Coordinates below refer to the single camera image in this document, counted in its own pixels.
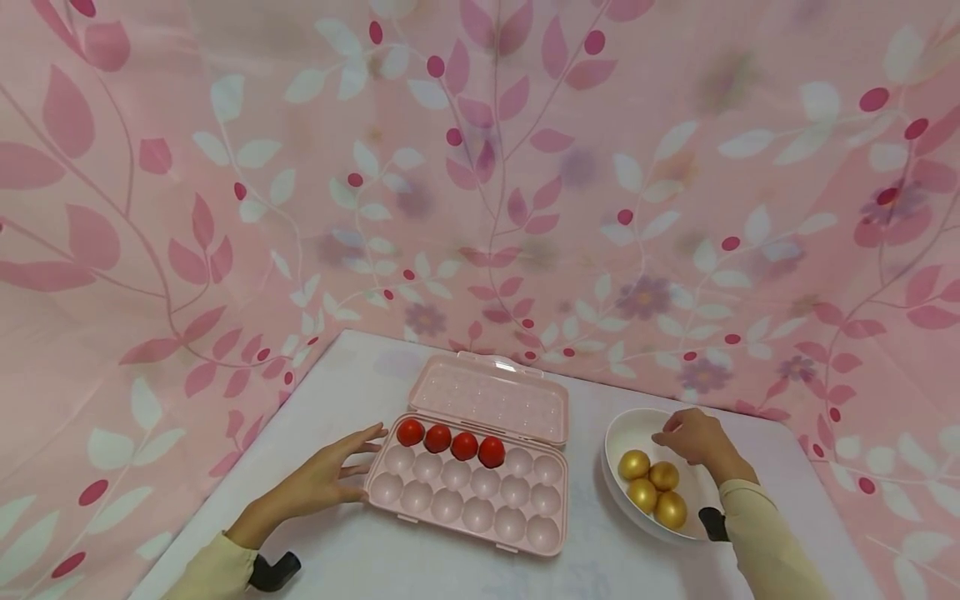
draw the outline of pink egg carton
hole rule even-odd
[[[511,552],[550,557],[566,539],[566,388],[543,372],[499,356],[460,352],[430,358],[410,391],[410,412],[391,427],[367,477],[371,505],[399,518],[427,522],[489,540]],[[433,454],[423,442],[396,438],[415,419],[429,431],[468,431],[478,443],[503,442],[506,458],[486,468],[474,456],[460,461],[450,449]]]

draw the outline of white bowl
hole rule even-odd
[[[636,523],[640,529],[663,541],[676,544],[697,544],[709,541],[707,530],[697,514],[700,509],[720,507],[720,496],[716,485],[707,470],[693,467],[673,450],[654,444],[651,439],[662,431],[670,418],[670,413],[653,408],[635,408],[619,415],[607,429],[603,447],[603,474],[607,487],[620,510]],[[673,531],[660,525],[652,515],[647,515],[630,501],[627,496],[629,482],[617,473],[620,457],[627,450],[643,450],[650,457],[651,465],[667,461],[680,472],[680,485],[676,491],[686,501],[686,523],[680,531]]]

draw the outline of white leaf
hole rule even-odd
[[[210,87],[210,104],[213,114],[221,123],[232,121],[240,116],[243,109],[243,75],[227,75]]]
[[[657,316],[657,326],[660,328],[660,331],[675,338],[684,336],[684,326],[666,315]]]
[[[142,559],[152,561],[153,559],[159,558],[159,556],[163,554],[163,551],[167,549],[167,547],[170,545],[170,542],[173,540],[173,534],[171,534],[169,531],[165,531],[143,542],[143,544],[136,549],[136,553],[140,555]]]
[[[894,460],[897,452],[893,448],[879,445],[867,452],[867,468],[876,475],[889,475],[894,472]]]
[[[877,142],[870,147],[870,166],[878,173],[902,169],[910,152],[906,144],[885,144]]]
[[[927,564],[937,560],[940,553],[953,545],[949,536],[935,531],[913,531],[903,538],[903,556],[915,563]]]
[[[912,435],[909,433],[900,435],[900,442],[897,446],[900,450],[900,456],[907,465],[915,468],[927,477],[933,477],[937,474],[937,462],[917,444],[917,441],[913,439]]]
[[[924,39],[917,35],[913,27],[904,25],[899,28],[883,57],[883,71],[887,79],[895,84],[906,83],[910,71],[924,53]]]
[[[193,134],[193,143],[204,151],[207,158],[213,161],[218,167],[226,167],[230,164],[230,155],[227,153],[227,147],[220,141],[220,138],[209,132],[195,132]]]
[[[123,494],[90,521],[86,526],[86,532],[88,534],[101,534],[119,524],[120,521],[130,516],[153,490],[149,486],[144,486]]]
[[[348,57],[363,52],[357,36],[338,19],[320,19],[313,26],[337,54]]]
[[[273,139],[255,139],[247,142],[237,153],[237,164],[247,169],[259,169],[267,164],[280,149],[280,142]]]
[[[628,192],[640,193],[643,188],[643,173],[635,160],[627,155],[613,155],[613,170],[620,187]]]
[[[353,142],[353,160],[356,161],[360,170],[370,177],[375,178],[380,175],[380,161],[359,139]]]
[[[34,565],[54,536],[60,511],[54,511],[20,534],[0,556],[0,588]]]
[[[763,152],[774,137],[774,133],[768,130],[751,130],[720,144],[717,151],[727,158],[747,158]]]
[[[137,467],[149,465],[170,451],[170,448],[174,447],[177,440],[182,438],[184,434],[186,434],[186,431],[183,429],[164,431],[136,453],[136,456],[133,457],[133,464]]]
[[[400,148],[394,152],[394,164],[404,171],[421,166],[423,161],[423,155],[413,148]]]
[[[291,104],[310,102],[324,91],[325,81],[325,72],[317,69],[303,69],[287,86],[283,99]]]
[[[394,46],[380,63],[380,75],[389,80],[397,79],[406,72],[409,61],[410,52],[406,46]]]
[[[810,158],[820,150],[833,133],[833,122],[826,121],[811,125],[774,158],[774,164],[782,166]]]
[[[278,271],[280,271],[280,272],[283,274],[283,276],[285,276],[286,278],[289,279],[289,278],[290,278],[290,267],[287,265],[287,261],[283,259],[283,256],[280,256],[279,252],[277,252],[276,250],[271,250],[271,251],[270,251],[270,256],[271,256],[271,257],[273,258],[273,260],[274,260],[274,264],[276,265],[276,269],[277,269]]]
[[[903,488],[889,481],[881,481],[880,489],[883,490],[883,501],[886,502],[894,515],[901,516],[909,521],[919,521],[920,513],[917,507],[913,505],[910,497],[906,495]]]
[[[657,237],[664,231],[667,231],[679,218],[680,213],[674,210],[667,210],[657,215],[653,221],[647,224],[647,227],[643,228],[643,231],[640,233],[640,239],[646,241]]]
[[[131,385],[130,405],[133,418],[146,431],[153,429],[163,416],[163,409],[154,391],[143,377],[137,377]]]
[[[94,428],[86,441],[90,464],[100,470],[125,467],[133,458],[133,440],[119,433]]]
[[[437,82],[410,79],[407,80],[407,87],[424,108],[443,110],[449,106],[444,89]]]
[[[280,171],[270,184],[270,204],[280,206],[290,200],[290,197],[294,194],[296,181],[297,171],[294,169]]]
[[[330,180],[330,198],[343,208],[356,208],[357,199],[353,191],[336,179]]]
[[[852,461],[860,456],[860,436],[847,436],[836,442],[836,451],[840,458]]]
[[[695,131],[697,131],[696,121],[685,121],[680,125],[674,126],[673,129],[667,132],[663,139],[660,140],[660,144],[657,145],[657,150],[654,152],[654,160],[670,158],[679,152]]]
[[[750,279],[739,271],[717,271],[711,278],[720,287],[749,288],[753,285]]]

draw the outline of egg carton lid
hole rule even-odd
[[[569,393],[543,371],[509,358],[461,351],[427,360],[410,390],[410,409],[494,434],[566,444]]]

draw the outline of purple flower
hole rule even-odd
[[[665,313],[670,308],[670,282],[642,276],[635,284],[620,288],[616,307],[625,319],[636,317],[641,321]]]
[[[777,368],[777,373],[779,373],[781,377],[789,377],[794,381],[807,382],[813,380],[816,371],[813,369],[812,360],[797,354],[793,358],[780,363],[780,367]]]
[[[407,326],[417,335],[437,335],[446,331],[446,315],[433,304],[411,304],[407,307]]]
[[[710,390],[722,390],[727,381],[733,377],[732,373],[714,365],[706,358],[695,363],[686,363],[680,372],[680,382],[684,388],[696,390],[699,394],[706,394]]]

